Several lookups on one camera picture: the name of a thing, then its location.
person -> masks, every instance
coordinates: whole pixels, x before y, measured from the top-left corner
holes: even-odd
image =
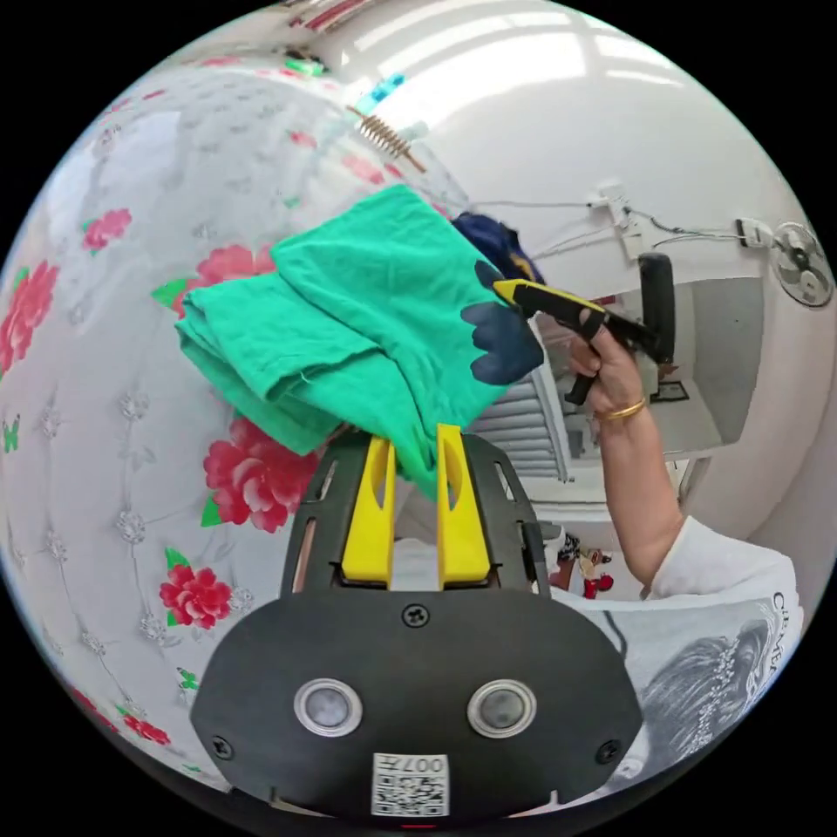
[[[803,614],[789,558],[683,514],[631,354],[602,327],[590,344],[574,336],[569,355],[574,373],[595,376],[588,405],[600,427],[607,505],[627,568],[647,592],[604,601],[551,588],[623,651],[643,711],[610,780],[563,801],[578,805],[675,765],[741,719],[793,651]],[[415,555],[415,543],[405,548]],[[554,797],[526,814],[559,807]]]

wall fan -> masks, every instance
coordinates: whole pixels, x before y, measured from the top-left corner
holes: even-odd
[[[813,233],[787,221],[773,233],[770,260],[787,294],[807,308],[823,308],[834,296],[834,277]]]

hand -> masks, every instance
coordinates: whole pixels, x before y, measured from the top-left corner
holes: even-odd
[[[582,312],[583,323],[588,316],[587,311]],[[625,410],[644,397],[643,380],[634,358],[604,326],[598,330],[590,345],[573,335],[569,368],[588,378],[598,374],[587,399],[594,412],[606,414]]]

green towel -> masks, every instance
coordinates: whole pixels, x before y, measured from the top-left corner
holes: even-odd
[[[497,374],[493,341],[508,339],[504,316],[520,317],[478,278],[479,251],[397,186],[270,252],[275,273],[186,296],[181,348],[295,453],[347,422],[390,439],[402,474],[434,498],[437,425],[470,425],[528,371]]]

spring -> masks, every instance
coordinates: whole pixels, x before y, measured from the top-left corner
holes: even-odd
[[[410,154],[410,143],[399,137],[398,133],[390,128],[382,119],[377,116],[364,116],[359,110],[353,107],[348,107],[346,110],[360,117],[360,133],[366,139],[395,158],[404,157],[406,160],[409,160],[422,174],[427,171]]]

